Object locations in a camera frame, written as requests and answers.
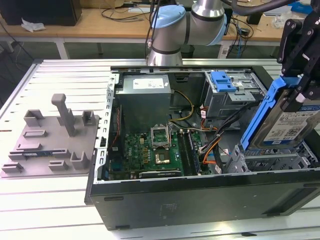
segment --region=metal table leg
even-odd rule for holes
[[[6,49],[9,53],[13,53],[14,49],[11,45],[10,41],[0,41],[0,44],[2,47],[4,47],[4,49]]]
[[[102,48],[102,44],[101,44],[100,42],[98,42],[98,43],[96,44],[96,46],[98,47],[98,54],[99,54],[99,55],[104,54],[104,50],[103,50],[103,48]]]
[[[65,46],[65,41],[63,39],[58,39],[55,41],[56,47],[58,48],[60,58],[61,59],[70,59],[68,50],[66,49]]]

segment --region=open computer tower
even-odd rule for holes
[[[240,145],[273,81],[263,67],[111,71],[86,192],[108,230],[286,216],[320,194],[315,131],[295,147]],[[217,91],[214,72],[236,91]]]

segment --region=black computer case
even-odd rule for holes
[[[8,25],[22,19],[44,25],[74,26],[82,9],[80,0],[0,0],[0,11]]]
[[[252,69],[268,89],[272,78],[262,67]],[[319,141],[315,130],[305,138],[317,158]],[[314,168],[93,184],[94,167],[85,203],[95,205],[108,230],[288,216],[320,195],[320,174]]]

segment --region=aluminum profile table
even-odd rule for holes
[[[187,65],[263,66],[276,78],[281,66],[272,59],[189,59]],[[0,164],[8,157],[31,106],[42,109],[53,93],[62,90],[67,107],[102,111],[110,66],[144,66],[142,59],[45,60],[33,64],[0,110]],[[51,107],[44,116],[56,114]],[[0,179],[0,239],[250,239],[302,240],[320,238],[320,197],[285,217],[107,231],[94,206],[84,203],[87,176]]]

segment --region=ram slot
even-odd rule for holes
[[[188,133],[177,134],[178,145],[180,150],[181,162],[185,176],[197,175],[195,162],[193,158],[193,146],[190,144]]]

